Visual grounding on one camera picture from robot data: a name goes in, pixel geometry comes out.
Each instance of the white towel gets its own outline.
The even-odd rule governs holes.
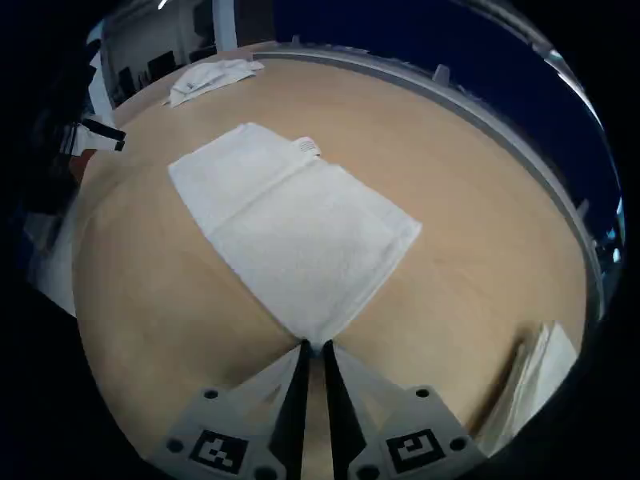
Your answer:
[[[344,169],[241,125],[169,166],[216,251],[292,334],[320,346],[360,312],[421,225]]]
[[[504,390],[476,437],[487,456],[498,452],[532,419],[560,387],[578,358],[571,340],[555,323],[518,346]]]
[[[262,68],[264,65],[260,62],[248,62],[247,60],[199,63],[189,68],[171,87],[169,103],[173,108],[221,86],[251,77],[255,75],[256,70]]]

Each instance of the table surface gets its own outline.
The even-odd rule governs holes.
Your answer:
[[[560,322],[575,346],[585,266],[523,166],[443,107],[333,66],[265,60],[256,78],[124,125],[78,197],[74,300],[91,369],[148,456],[204,386],[232,387],[295,346],[202,236],[166,167],[239,123],[312,137],[325,160],[419,220],[422,232],[336,342],[391,381],[431,384],[474,428],[516,342]],[[312,365],[307,477],[328,478],[322,368]]]

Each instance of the towel tag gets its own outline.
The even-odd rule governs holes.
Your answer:
[[[304,154],[320,155],[320,147],[309,137],[300,137],[292,142]]]

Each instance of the black square marker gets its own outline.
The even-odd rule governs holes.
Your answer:
[[[429,429],[402,437],[389,438],[386,446],[394,468],[399,474],[422,468],[445,457],[442,447]]]
[[[247,440],[204,430],[189,458],[194,462],[237,475],[248,446]]]

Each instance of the folded towel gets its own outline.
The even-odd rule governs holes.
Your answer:
[[[169,102],[171,107],[187,102],[221,86],[236,83],[255,75],[264,68],[260,62],[247,60],[220,60],[213,63],[199,63],[189,68],[171,87]]]
[[[421,225],[317,152],[308,138],[289,142],[246,124],[169,173],[251,292],[292,334],[320,346],[367,304]]]

